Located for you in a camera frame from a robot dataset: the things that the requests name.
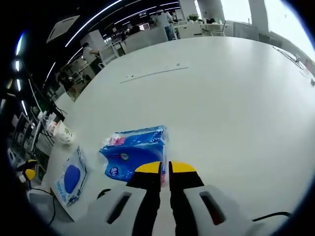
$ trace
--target white table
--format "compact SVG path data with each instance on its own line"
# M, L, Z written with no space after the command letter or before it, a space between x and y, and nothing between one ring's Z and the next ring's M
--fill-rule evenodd
M177 63L188 68L121 84ZM105 67L64 121L91 169L79 201L65 210L77 220L102 189L125 184L104 175L102 140L115 131L163 124L170 159L193 165L246 217L292 212L314 174L314 120L310 80L270 45L201 37L138 50ZM55 192L53 181L76 146L56 143L52 150L48 174Z

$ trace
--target desk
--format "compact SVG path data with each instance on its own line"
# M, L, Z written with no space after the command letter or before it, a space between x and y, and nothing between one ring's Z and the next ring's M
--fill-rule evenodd
M121 84L159 63L188 68ZM104 175L102 140L163 124L169 159L193 165L246 217L292 212L314 175L314 120L314 87L272 46L231 37L174 40L120 57L97 74L64 121L76 143L55 143L47 174L57 193L54 181L80 144L90 174L79 201L65 207L77 220L101 190L125 184Z

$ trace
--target plastic wrapper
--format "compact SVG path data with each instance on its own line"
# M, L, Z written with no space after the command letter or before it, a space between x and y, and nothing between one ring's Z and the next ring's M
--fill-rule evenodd
M104 147L100 150L108 160L105 174L112 179L128 182L141 165L161 161L161 182L164 182L167 142L165 126L114 133L104 141Z
M62 175L56 181L56 187L64 205L70 206L79 199L87 174L85 157L78 146L63 165Z

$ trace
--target yellow object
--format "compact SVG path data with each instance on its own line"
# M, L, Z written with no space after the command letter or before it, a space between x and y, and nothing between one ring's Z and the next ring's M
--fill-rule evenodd
M25 170L25 177L27 181L34 179L35 175L36 175L36 172L34 170L31 170L31 169Z
M172 161L172 167L173 167L173 173L196 171L194 167L183 162Z
M144 164L138 167L135 172L143 172L143 173L158 173L160 161Z

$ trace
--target ceiling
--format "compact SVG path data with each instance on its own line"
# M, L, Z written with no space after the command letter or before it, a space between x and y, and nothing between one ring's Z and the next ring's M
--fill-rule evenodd
M93 30L100 30L103 35L110 33L111 27L104 30L111 23L115 23L141 10L176 0L122 0L92 20L79 34L65 47L70 38L91 17L97 14L116 0L54 0L38 4L30 0L20 3L10 2L8 9L15 9L11 15L14 23L7 25L7 43L5 55L7 74L14 76L12 62L15 60L15 48L21 33L23 35L22 58L33 79L42 85L54 62L52 74L64 66L68 60L81 48L80 40ZM63 35L46 44L56 22L71 16L80 15L70 29Z

